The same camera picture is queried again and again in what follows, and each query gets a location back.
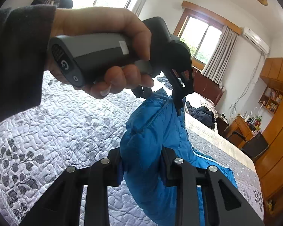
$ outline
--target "dark clothing pile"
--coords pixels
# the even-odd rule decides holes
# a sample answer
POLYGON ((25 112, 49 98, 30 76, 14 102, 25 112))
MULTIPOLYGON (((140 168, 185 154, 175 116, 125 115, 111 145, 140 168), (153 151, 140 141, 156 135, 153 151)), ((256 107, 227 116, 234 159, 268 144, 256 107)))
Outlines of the dark clothing pile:
POLYGON ((162 77, 158 76, 158 77, 156 77, 156 79, 159 82, 165 83, 166 88, 173 90, 173 87, 172 87, 171 83, 169 82, 169 80, 166 78, 166 76, 162 76, 162 77))
POLYGON ((213 112, 209 111, 207 107, 201 106, 196 109, 191 106, 189 101, 186 102, 186 107, 188 108, 189 114, 196 120, 200 121, 210 129, 215 129, 216 120, 214 118, 214 114, 213 112))

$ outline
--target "blue down jacket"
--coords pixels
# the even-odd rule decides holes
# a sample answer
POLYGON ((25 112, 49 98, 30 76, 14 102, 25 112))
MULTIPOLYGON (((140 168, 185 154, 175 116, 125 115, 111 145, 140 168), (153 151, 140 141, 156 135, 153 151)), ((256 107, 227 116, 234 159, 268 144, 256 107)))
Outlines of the blue down jacket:
MULTIPOLYGON (((159 226, 174 226, 176 211, 176 187, 165 187, 159 177, 162 145, 173 149, 178 157, 195 167, 217 166, 237 187, 231 169, 193 150, 185 129, 183 109, 181 116, 177 116, 172 97, 163 89, 154 92, 132 113, 126 127, 120 143, 124 179, 136 203, 159 226)), ((200 189, 198 198, 199 220, 204 225, 200 189)))

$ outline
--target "quilted fabric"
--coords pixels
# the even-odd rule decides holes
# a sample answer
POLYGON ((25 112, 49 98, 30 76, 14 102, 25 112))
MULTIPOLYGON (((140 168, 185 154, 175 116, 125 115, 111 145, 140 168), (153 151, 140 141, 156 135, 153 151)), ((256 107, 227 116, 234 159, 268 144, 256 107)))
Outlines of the quilted fabric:
MULTIPOLYGON (((6 221, 18 225, 68 166, 91 166, 118 147, 126 121, 141 103, 125 91, 96 100, 45 72, 40 106, 0 123, 0 212, 6 221)), ((214 159, 230 164, 236 181, 244 181, 238 183, 239 191, 263 216, 252 192, 256 190, 262 200, 256 174, 192 130, 188 133, 192 145, 201 147, 202 153, 214 153, 214 159)), ((80 225, 84 225, 86 189, 80 225)), ((156 225, 136 204, 125 181, 118 188, 108 188, 108 201, 110 225, 156 225)))

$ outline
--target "black bracket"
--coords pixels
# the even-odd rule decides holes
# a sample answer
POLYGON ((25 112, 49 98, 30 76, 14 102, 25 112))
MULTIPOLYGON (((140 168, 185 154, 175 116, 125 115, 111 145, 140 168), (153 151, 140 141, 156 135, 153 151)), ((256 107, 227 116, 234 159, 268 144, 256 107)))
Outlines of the black bracket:
POLYGON ((137 98, 144 98, 147 99, 152 94, 151 87, 144 87, 144 86, 138 86, 134 89, 132 89, 132 92, 134 93, 135 97, 137 98))
MULTIPOLYGON (((205 226, 264 226, 263 222, 233 184, 216 166, 193 167, 163 148, 160 176, 165 186, 177 186, 175 226, 199 226, 197 186, 201 186, 205 226)), ((118 187, 123 180, 119 148, 91 167, 68 167, 39 198, 20 226, 77 226, 83 186, 88 185, 85 226, 109 226, 107 186, 118 187)))
POLYGON ((169 148, 162 149, 160 163, 165 186, 177 186, 175 226, 200 225, 197 186, 201 187, 205 226, 264 226, 251 205, 216 166, 196 168, 169 148))

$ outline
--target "white sticker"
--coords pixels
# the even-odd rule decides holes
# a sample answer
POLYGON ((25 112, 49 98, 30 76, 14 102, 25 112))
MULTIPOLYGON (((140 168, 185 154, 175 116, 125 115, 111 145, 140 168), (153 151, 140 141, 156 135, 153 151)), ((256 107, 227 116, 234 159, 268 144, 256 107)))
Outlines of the white sticker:
POLYGON ((118 41, 118 42, 119 42, 119 45, 121 46, 123 55, 129 54, 129 49, 128 49, 128 47, 127 47, 126 42, 125 42, 124 40, 120 40, 120 41, 118 41))

